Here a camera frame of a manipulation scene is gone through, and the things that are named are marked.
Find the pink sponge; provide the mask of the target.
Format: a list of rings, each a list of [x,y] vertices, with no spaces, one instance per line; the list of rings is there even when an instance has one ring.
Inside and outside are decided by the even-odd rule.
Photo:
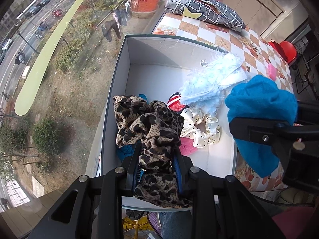
[[[271,79],[272,81],[275,81],[277,78],[277,68],[273,66],[273,64],[269,63],[267,67],[267,75],[268,78]]]
[[[181,145],[179,147],[179,150],[182,155],[184,156],[190,156],[193,153],[197,152],[197,148],[193,146],[193,139],[189,138],[180,138],[181,140]]]

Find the blue mesh cloth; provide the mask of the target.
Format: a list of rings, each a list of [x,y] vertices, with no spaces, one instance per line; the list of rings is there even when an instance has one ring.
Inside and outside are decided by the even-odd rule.
[[[123,161],[133,155],[135,142],[126,144],[123,142],[125,131],[132,123],[145,112],[148,99],[145,94],[138,96],[114,96],[114,114],[118,132],[116,135],[116,155]]]

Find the leopard print scarf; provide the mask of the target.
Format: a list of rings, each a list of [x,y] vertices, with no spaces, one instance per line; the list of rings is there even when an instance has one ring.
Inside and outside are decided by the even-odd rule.
[[[191,199],[178,190],[172,161],[181,144],[184,118],[161,101],[148,103],[137,96],[114,96],[118,127],[116,145],[141,143],[138,165],[144,170],[134,196],[163,208],[188,208]]]

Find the white polka dot scrunchie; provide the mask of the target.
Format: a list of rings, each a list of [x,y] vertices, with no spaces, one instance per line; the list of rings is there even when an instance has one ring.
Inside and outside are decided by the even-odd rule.
[[[221,132],[216,117],[193,107],[184,109],[181,116],[184,118],[181,138],[191,139],[193,147],[206,148],[219,143]]]

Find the white feather fluffy item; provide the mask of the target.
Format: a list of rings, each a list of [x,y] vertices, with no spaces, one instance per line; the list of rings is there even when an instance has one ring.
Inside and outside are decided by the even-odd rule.
[[[226,97],[226,90],[248,79],[244,60],[232,53],[216,54],[209,62],[201,61],[179,90],[180,103],[215,116]]]

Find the checkered tablecloth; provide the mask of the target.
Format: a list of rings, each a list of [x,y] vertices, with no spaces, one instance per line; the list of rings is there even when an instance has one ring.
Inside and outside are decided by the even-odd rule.
[[[283,117],[292,121],[292,80],[288,63],[256,32],[245,28],[242,32],[225,26],[208,24],[186,16],[166,14],[158,23],[155,34],[174,35],[216,45],[242,58],[248,79],[232,88],[226,98],[228,118],[253,117],[262,113],[267,118]],[[267,67],[277,68],[277,78],[268,78]],[[251,192],[282,190],[283,167],[271,147],[253,142],[236,140],[242,161],[235,175]]]

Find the red plastic stool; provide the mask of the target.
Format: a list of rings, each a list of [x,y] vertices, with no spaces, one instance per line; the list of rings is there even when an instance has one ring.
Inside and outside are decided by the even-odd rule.
[[[297,58],[297,50],[293,44],[288,41],[277,43],[274,40],[269,41],[268,44],[280,54],[280,56],[288,63],[288,65],[291,65],[295,62]]]

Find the grey plaid pillow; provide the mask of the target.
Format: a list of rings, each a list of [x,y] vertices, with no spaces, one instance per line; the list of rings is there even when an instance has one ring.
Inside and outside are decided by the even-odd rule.
[[[218,0],[166,0],[166,13],[182,15],[242,32],[246,25],[239,14]]]

